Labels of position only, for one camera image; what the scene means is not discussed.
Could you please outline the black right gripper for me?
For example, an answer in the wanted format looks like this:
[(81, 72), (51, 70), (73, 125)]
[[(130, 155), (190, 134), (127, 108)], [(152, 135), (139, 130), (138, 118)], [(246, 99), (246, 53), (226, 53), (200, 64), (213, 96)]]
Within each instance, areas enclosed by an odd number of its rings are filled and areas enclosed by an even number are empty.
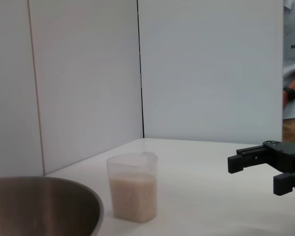
[(282, 174), (273, 177), (273, 193), (283, 196), (295, 189), (295, 142), (265, 141), (263, 146), (242, 148), (228, 157), (228, 172), (267, 163)]

